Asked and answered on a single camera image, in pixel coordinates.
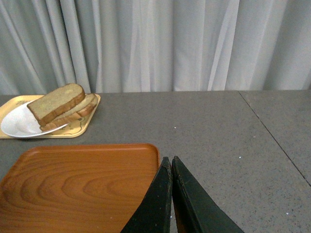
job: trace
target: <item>curtain fold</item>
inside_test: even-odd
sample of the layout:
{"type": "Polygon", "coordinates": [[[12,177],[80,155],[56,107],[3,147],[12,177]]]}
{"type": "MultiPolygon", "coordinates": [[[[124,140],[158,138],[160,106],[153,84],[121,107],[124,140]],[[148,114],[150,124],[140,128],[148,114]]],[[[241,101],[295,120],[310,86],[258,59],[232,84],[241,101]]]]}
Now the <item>curtain fold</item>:
{"type": "Polygon", "coordinates": [[[311,1],[0,0],[0,34],[0,94],[311,85],[311,1]]]}

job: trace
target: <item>bread slice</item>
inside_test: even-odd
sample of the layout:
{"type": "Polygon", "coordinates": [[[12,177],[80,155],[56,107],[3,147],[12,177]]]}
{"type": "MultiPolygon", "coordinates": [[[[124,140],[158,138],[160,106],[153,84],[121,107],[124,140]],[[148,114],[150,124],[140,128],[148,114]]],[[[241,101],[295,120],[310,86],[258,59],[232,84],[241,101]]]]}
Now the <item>bread slice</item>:
{"type": "Polygon", "coordinates": [[[98,98],[95,94],[87,94],[84,100],[77,104],[75,107],[69,111],[63,113],[62,115],[55,118],[52,122],[41,126],[42,131],[52,130],[64,124],[70,123],[81,117],[85,117],[90,114],[95,106],[97,105],[98,98]]]}
{"type": "Polygon", "coordinates": [[[84,98],[83,88],[78,84],[69,83],[29,103],[27,107],[39,125],[45,126],[57,116],[76,106],[84,98]]]}

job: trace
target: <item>gray countertop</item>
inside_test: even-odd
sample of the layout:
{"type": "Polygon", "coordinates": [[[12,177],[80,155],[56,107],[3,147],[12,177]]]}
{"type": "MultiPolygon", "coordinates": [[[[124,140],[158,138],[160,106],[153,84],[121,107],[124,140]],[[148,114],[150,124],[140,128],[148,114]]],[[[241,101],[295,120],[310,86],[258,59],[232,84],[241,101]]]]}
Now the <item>gray countertop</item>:
{"type": "Polygon", "coordinates": [[[77,138],[0,139],[0,178],[36,146],[151,143],[179,156],[246,233],[311,232],[311,91],[100,96],[77,138]]]}

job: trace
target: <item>yellow tray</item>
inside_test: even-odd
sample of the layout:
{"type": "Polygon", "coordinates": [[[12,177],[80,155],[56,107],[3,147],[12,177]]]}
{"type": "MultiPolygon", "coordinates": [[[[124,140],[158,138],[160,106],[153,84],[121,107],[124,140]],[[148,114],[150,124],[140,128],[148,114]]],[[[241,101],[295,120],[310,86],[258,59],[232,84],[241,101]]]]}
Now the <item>yellow tray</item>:
{"type": "MultiPolygon", "coordinates": [[[[77,136],[80,136],[81,134],[83,134],[86,131],[86,129],[87,129],[87,127],[88,127],[97,107],[98,107],[98,104],[101,101],[101,97],[98,94],[95,94],[95,95],[98,98],[98,102],[97,102],[97,105],[91,114],[89,114],[85,117],[82,117],[76,121],[73,121],[73,122],[69,123],[67,126],[61,128],[57,131],[54,131],[54,132],[49,133],[49,134],[37,136],[35,138],[73,138],[73,137],[77,137],[77,136]]],[[[4,119],[4,117],[10,111],[21,106],[22,104],[24,104],[26,102],[36,100],[36,99],[40,98],[41,96],[42,95],[17,96],[15,98],[7,101],[3,106],[0,107],[0,124],[1,124],[2,120],[4,119]]],[[[10,139],[10,138],[14,138],[14,137],[10,137],[10,136],[6,135],[0,129],[0,139],[1,138],[2,139],[10,139]]]]}

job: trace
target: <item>wood grain pattern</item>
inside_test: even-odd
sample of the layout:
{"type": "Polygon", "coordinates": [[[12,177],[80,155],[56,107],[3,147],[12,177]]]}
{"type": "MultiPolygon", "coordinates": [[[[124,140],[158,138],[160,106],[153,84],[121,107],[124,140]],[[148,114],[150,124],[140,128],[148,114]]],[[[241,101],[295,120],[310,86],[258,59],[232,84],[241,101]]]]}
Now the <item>wood grain pattern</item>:
{"type": "Polygon", "coordinates": [[[0,232],[120,232],[158,166],[149,144],[31,149],[0,183],[0,232]]]}

